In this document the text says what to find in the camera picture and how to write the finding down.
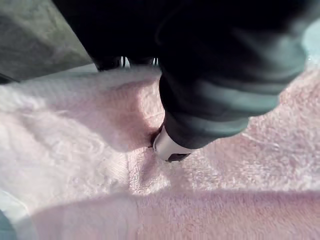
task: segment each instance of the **person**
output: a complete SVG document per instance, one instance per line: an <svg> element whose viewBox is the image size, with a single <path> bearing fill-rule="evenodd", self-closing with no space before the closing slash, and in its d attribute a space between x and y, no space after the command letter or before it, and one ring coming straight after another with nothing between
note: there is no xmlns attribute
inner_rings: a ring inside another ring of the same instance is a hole
<svg viewBox="0 0 320 240"><path fill-rule="evenodd" d="M164 125L188 149L243 131L304 70L319 0L53 0L99 71L158 58Z"/></svg>

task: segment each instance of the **black jacket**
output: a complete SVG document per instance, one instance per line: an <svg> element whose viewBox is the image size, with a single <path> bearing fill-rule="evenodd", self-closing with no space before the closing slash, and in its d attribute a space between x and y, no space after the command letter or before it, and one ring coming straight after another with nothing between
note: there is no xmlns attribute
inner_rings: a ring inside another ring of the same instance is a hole
<svg viewBox="0 0 320 240"><path fill-rule="evenodd" d="M244 130L303 70L320 0L54 0L84 47L159 57L164 124L196 149Z"/></svg>

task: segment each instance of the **pink towel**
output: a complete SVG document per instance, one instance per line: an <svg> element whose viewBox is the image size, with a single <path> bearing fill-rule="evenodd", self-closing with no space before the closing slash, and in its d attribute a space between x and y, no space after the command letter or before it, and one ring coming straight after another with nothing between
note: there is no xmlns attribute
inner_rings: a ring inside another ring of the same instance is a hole
<svg viewBox="0 0 320 240"><path fill-rule="evenodd" d="M6 208L20 239L319 239L319 68L245 132L180 163L147 148L164 117L159 76L0 87L0 193L23 206Z"/></svg>

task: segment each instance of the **gray surface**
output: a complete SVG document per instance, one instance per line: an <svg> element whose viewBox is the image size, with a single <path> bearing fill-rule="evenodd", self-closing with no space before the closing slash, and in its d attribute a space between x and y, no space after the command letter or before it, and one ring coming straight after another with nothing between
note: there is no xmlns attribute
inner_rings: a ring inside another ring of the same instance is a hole
<svg viewBox="0 0 320 240"><path fill-rule="evenodd" d="M90 62L50 0L0 0L0 73L21 80Z"/></svg>
<svg viewBox="0 0 320 240"><path fill-rule="evenodd" d="M17 240L15 230L2 211L0 211L0 240Z"/></svg>

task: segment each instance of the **jacket sleeve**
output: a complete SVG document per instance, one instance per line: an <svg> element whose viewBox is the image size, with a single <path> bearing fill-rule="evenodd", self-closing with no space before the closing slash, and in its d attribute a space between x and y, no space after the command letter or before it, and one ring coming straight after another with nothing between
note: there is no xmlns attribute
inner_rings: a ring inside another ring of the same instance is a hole
<svg viewBox="0 0 320 240"><path fill-rule="evenodd" d="M320 17L319 0L207 2L186 7L161 32L164 126L189 149L236 135L277 106L304 70L303 36Z"/></svg>

